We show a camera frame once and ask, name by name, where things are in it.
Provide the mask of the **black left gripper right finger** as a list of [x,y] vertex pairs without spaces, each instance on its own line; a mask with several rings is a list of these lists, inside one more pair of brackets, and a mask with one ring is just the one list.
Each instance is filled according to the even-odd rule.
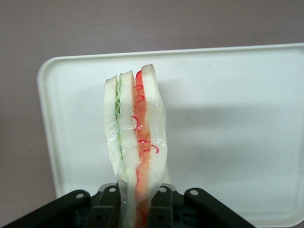
[[250,222],[200,188],[184,194],[163,184],[152,199],[153,228],[253,228]]

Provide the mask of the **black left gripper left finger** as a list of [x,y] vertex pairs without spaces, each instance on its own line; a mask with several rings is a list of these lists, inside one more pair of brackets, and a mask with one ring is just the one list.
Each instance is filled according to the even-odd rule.
[[120,192],[117,184],[105,184],[91,196],[74,190],[5,225],[6,228],[117,228]]

